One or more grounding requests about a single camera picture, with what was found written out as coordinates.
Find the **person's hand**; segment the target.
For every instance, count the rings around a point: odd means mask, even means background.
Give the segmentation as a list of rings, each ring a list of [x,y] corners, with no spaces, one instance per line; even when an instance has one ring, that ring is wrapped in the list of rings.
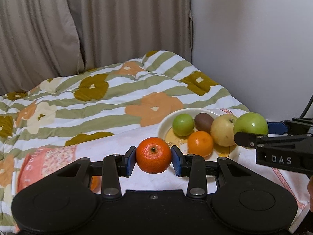
[[[313,176],[310,177],[307,190],[310,196],[310,211],[313,212]]]

